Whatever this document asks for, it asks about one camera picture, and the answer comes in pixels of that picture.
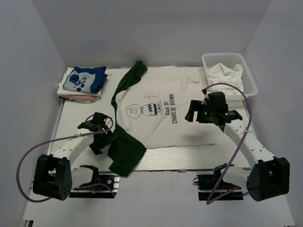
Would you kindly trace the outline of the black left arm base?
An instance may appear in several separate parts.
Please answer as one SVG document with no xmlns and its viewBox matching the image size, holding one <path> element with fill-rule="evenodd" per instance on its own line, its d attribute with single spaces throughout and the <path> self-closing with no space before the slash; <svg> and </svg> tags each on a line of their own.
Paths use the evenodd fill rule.
<svg viewBox="0 0 303 227">
<path fill-rule="evenodd" d="M 70 198 L 114 199 L 119 187 L 120 176 L 113 173 L 99 172 L 91 183 L 83 184 L 71 190 Z"/>
</svg>

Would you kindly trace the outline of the blue Mickey Mouse shirt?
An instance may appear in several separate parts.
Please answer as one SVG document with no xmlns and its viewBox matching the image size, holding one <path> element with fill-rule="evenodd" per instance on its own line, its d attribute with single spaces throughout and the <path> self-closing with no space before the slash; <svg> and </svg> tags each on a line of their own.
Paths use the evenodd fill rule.
<svg viewBox="0 0 303 227">
<path fill-rule="evenodd" d="M 63 89 L 92 95 L 97 94 L 107 80 L 106 66 L 95 68 L 74 67 L 63 84 Z"/>
</svg>

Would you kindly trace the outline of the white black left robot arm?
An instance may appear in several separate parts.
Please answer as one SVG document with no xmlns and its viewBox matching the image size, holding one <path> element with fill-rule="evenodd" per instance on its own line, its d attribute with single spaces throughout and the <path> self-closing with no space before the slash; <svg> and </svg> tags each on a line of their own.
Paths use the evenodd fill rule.
<svg viewBox="0 0 303 227">
<path fill-rule="evenodd" d="M 73 189 L 109 188 L 100 182 L 98 168 L 90 165 L 81 165 L 72 168 L 73 163 L 88 147 L 97 152 L 115 140 L 110 129 L 89 131 L 79 129 L 69 137 L 58 138 L 55 141 L 67 140 L 54 153 L 41 155 L 36 163 L 33 193 L 47 198 L 65 200 Z"/>
</svg>

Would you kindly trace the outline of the white green Charlie Brown shirt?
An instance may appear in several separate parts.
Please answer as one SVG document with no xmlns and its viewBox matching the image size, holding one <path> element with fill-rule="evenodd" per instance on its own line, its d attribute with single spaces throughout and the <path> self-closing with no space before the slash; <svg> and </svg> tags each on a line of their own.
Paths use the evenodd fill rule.
<svg viewBox="0 0 303 227">
<path fill-rule="evenodd" d="M 111 100 L 116 140 L 108 150 L 109 169 L 127 177 L 148 149 L 213 145 L 211 124 L 185 119 L 191 100 L 203 99 L 201 90 L 198 76 L 151 76 L 147 66 L 137 61 Z"/>
</svg>

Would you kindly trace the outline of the pink shirt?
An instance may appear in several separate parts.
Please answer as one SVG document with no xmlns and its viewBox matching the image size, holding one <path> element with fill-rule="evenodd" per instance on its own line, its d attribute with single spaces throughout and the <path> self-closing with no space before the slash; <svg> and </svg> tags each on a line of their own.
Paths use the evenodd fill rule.
<svg viewBox="0 0 303 227">
<path fill-rule="evenodd" d="M 75 102 L 95 102 L 98 100 L 98 96 L 83 96 L 83 95 L 68 95 L 68 96 L 61 96 L 61 98 L 72 100 Z"/>
</svg>

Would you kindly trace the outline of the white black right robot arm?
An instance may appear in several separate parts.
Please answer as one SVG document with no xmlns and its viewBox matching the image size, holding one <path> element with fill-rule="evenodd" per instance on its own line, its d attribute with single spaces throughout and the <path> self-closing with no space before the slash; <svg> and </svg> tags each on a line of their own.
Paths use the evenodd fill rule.
<svg viewBox="0 0 303 227">
<path fill-rule="evenodd" d="M 223 195 L 214 197 L 215 190 L 226 188 L 229 184 L 246 190 L 255 201 L 289 192 L 290 164 L 287 159 L 276 157 L 266 149 L 249 131 L 242 116 L 235 110 L 229 110 L 225 101 L 192 100 L 185 119 L 218 126 L 237 146 L 230 161 L 214 169 L 214 186 L 207 204 L 222 198 Z"/>
</svg>

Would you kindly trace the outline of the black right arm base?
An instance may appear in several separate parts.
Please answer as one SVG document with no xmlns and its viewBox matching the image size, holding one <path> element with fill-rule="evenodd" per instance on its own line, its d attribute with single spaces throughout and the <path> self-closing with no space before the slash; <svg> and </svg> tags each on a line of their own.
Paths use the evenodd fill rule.
<svg viewBox="0 0 303 227">
<path fill-rule="evenodd" d="M 199 201 L 207 201 L 212 189 L 214 188 L 217 180 L 221 176 L 221 170 L 226 167 L 227 164 L 217 166 L 213 171 L 199 172 L 193 179 L 193 184 L 198 189 Z M 214 199 L 225 192 L 232 191 L 230 194 L 219 198 L 219 201 L 241 201 L 243 200 L 243 192 L 241 188 L 237 188 L 234 184 L 226 183 L 223 180 L 220 181 L 211 199 Z"/>
</svg>

